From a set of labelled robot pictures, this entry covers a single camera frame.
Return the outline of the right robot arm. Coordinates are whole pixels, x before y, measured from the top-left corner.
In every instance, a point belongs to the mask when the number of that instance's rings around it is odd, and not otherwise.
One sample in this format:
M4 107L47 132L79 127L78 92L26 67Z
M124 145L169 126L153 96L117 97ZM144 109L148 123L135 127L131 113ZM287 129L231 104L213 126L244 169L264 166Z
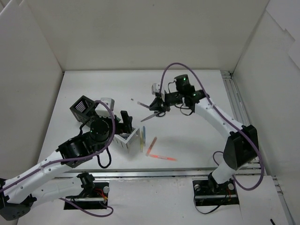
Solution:
M170 111L171 106L182 104L193 113L209 122L225 139L223 160L208 175L207 187L213 193L220 192L238 169L255 158L262 159L258 149L258 135L254 126L245 126L223 112L204 90L196 90L190 84L187 75L179 75L174 79L176 91L166 92L161 85L155 83L151 92L155 99L150 110L157 114Z

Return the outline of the neon orange pen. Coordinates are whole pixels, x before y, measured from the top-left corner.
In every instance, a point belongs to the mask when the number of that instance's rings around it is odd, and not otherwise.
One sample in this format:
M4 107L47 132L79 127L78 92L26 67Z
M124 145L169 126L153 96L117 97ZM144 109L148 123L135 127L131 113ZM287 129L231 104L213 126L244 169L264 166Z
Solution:
M177 161L177 159L172 158L172 157L165 157L165 156L154 155L154 154L149 154L149 157L163 159L163 160L169 160L169 161Z

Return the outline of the orange brown pen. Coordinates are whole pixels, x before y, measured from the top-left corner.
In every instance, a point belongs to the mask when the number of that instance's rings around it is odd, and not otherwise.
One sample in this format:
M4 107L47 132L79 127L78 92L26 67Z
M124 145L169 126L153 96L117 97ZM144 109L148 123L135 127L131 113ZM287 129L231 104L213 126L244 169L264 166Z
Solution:
M157 141L157 137L154 137L153 141L151 142L151 144L150 144L150 146L149 146L149 148L148 148L148 150L146 152L146 156L150 155L150 152L151 152L153 146L155 145L156 141Z

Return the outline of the purple pen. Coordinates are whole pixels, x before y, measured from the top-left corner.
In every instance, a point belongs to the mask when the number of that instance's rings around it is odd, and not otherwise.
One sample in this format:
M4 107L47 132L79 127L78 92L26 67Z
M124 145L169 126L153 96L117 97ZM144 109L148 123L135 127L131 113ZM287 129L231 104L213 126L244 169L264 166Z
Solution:
M140 102L140 101L137 101L137 104L140 105L140 106L142 106L142 107L145 107L145 108L147 108L147 109L150 108L148 105L146 105L146 104L144 104L144 103L142 103L142 102Z

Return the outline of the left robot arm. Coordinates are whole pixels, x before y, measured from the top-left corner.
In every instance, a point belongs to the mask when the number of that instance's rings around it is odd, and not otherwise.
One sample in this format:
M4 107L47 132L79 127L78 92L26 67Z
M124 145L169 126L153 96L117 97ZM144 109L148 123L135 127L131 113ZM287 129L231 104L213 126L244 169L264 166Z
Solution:
M98 157L107 150L115 135L130 134L133 118L127 111L121 117L113 113L114 100L103 98L93 101L80 97L70 110L80 128L90 130L68 139L46 159L12 179L0 180L0 214L7 220L26 215L31 208L64 197L84 198L93 193L94 177L81 173L72 179L50 184L58 175Z

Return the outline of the black handled scissors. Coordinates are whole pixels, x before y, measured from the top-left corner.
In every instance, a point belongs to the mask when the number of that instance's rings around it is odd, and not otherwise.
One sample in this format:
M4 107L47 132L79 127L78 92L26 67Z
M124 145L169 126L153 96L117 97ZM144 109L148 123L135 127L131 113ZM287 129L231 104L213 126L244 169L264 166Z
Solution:
M141 122L150 120L150 119L152 119L154 117L164 117L164 116L165 116L165 112L163 112L163 111L155 111L152 115L150 115L150 116L142 119Z

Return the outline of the aluminium rail front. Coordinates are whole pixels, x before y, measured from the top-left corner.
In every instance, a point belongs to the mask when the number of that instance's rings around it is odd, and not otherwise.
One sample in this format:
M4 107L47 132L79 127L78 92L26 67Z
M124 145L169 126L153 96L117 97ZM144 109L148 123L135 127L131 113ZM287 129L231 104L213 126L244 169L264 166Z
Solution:
M207 176L212 170L154 170L154 171L122 171L122 172L88 172L95 178L145 178L145 177L181 177L181 176ZM56 179L66 179L75 177L82 172L66 172L56 175ZM259 167L244 168L237 171L237 175L259 175L261 169Z

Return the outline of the white slotted desk organizer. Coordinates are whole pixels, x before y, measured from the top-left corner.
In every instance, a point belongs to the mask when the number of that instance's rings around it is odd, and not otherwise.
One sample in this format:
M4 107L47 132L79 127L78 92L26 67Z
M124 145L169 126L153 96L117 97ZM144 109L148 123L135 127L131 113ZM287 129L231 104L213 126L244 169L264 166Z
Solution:
M129 153L134 141L136 141L138 138L140 138L140 129L134 128L130 134L123 133L120 135L115 135L113 138L113 143Z

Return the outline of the yellow pen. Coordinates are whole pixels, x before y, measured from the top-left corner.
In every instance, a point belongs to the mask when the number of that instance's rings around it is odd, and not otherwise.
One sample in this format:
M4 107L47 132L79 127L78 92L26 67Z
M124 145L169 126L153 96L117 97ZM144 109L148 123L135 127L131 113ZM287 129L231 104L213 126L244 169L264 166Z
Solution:
M140 151L143 152L143 131L140 132Z

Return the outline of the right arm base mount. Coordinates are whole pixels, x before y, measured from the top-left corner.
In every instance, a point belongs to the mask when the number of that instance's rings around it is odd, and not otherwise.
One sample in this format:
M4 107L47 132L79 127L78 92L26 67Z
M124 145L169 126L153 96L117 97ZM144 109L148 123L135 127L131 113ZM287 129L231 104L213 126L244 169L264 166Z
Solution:
M197 211L208 215L222 206L239 205L240 201L232 179L213 191L208 180L193 180L194 205Z

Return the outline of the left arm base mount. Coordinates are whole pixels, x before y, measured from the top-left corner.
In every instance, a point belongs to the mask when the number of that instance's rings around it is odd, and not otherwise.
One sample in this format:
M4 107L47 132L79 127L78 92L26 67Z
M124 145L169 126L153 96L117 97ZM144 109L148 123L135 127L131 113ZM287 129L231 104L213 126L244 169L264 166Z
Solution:
M109 183L106 181L95 181L92 174L87 172L76 176L80 180L82 189L77 195L65 197L68 201L84 210L103 210L107 206Z

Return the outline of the blue pen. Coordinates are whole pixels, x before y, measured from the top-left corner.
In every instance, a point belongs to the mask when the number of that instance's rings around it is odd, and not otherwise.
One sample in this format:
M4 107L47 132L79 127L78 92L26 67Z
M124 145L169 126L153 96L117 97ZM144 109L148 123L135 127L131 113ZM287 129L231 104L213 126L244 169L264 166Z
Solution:
M146 128L145 126L142 127L142 139L143 139L143 145L146 145Z

